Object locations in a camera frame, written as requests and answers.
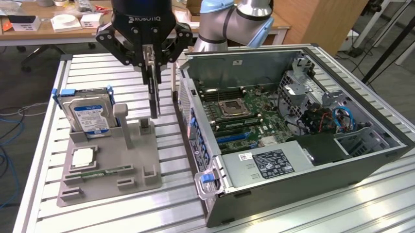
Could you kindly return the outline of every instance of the aluminum extrusion table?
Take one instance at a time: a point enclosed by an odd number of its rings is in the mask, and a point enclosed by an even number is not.
[[[309,47],[389,120],[415,140],[415,127],[409,120],[360,83],[319,47]],[[55,88],[85,89],[111,84],[117,102],[129,104],[129,119],[134,121],[150,115],[147,86],[142,84],[142,78],[138,78],[141,74],[134,72],[131,66],[123,66],[110,54],[63,58],[67,59],[61,62]],[[317,67],[315,71],[321,83],[329,90],[335,90],[338,86],[322,70]],[[162,188],[63,208],[57,206],[70,123],[51,100],[14,232],[415,231],[415,150],[384,166],[357,185],[229,225],[207,228],[173,106],[171,72],[169,69],[162,73],[162,117],[154,120],[162,162]]]

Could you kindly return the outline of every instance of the motherboard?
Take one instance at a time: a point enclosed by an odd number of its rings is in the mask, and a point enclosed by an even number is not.
[[[202,90],[201,97],[222,154],[283,143],[293,137],[269,86]]]

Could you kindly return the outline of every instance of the power supply label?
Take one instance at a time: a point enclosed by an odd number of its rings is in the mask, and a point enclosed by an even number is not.
[[[102,105],[75,107],[74,110],[86,133],[101,134],[110,130],[107,118],[102,116]]]
[[[255,154],[253,158],[265,179],[295,172],[282,150]]]

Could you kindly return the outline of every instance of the desk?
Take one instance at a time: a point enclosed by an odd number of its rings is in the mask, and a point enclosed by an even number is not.
[[[113,7],[111,1],[95,0],[94,5]],[[25,46],[25,45],[50,45],[50,44],[71,44],[97,42],[97,29],[82,29],[77,31],[55,33],[53,24],[49,21],[54,17],[54,11],[62,11],[65,8],[59,6],[41,7],[35,2],[23,2],[22,8],[29,15],[38,15],[45,18],[41,29],[37,32],[17,32],[13,29],[0,34],[0,46]],[[185,5],[174,0],[174,11],[186,11]],[[286,32],[290,29],[289,23],[274,13],[275,22],[270,34],[274,34],[273,44],[282,44]],[[105,15],[105,23],[111,21],[111,14]],[[199,29],[193,29],[194,37],[198,36]]]
[[[310,45],[299,45],[299,48],[303,46],[311,49],[362,97],[415,140],[415,127],[410,121],[322,48]],[[171,64],[169,70],[175,72]],[[322,69],[315,67],[314,70],[315,78],[327,90],[337,90],[338,85],[327,80]],[[75,55],[73,59],[61,61],[54,88],[99,88],[111,84],[115,101],[129,105],[129,120],[137,120],[150,116],[147,86],[138,75],[134,68],[123,66],[111,54]],[[413,232],[415,150],[356,185],[223,226],[206,228],[171,99],[170,80],[169,75],[163,76],[159,85],[162,117],[153,120],[157,125],[162,188],[63,208],[57,206],[70,122],[51,100],[14,233]]]

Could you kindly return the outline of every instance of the cpu socket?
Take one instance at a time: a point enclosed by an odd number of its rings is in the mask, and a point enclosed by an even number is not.
[[[219,107],[225,118],[243,117],[251,114],[242,99],[221,101]]]

